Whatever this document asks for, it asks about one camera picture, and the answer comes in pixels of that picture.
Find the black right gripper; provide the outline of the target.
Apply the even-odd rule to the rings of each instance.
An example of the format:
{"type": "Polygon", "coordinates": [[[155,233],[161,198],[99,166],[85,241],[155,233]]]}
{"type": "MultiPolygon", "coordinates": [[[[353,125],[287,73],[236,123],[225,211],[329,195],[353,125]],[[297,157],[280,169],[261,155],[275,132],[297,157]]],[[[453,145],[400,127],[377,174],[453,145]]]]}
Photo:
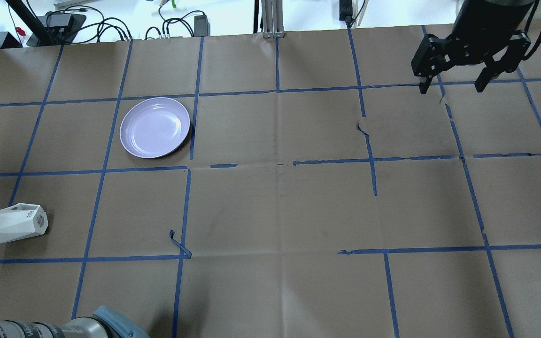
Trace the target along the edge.
{"type": "Polygon", "coordinates": [[[485,64],[474,83],[478,93],[515,70],[532,43],[519,26],[533,6],[532,0],[464,0],[451,33],[425,35],[412,58],[419,92],[427,94],[433,77],[454,66],[485,64]]]}

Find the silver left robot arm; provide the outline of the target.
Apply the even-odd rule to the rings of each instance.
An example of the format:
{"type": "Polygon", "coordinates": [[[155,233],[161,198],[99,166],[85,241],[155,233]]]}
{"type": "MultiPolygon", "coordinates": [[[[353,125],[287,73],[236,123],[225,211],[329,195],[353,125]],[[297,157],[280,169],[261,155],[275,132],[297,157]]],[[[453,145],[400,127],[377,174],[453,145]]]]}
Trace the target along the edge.
{"type": "Polygon", "coordinates": [[[0,338],[148,338],[128,317],[107,306],[92,316],[76,317],[62,325],[19,320],[0,321],[0,338]]]}

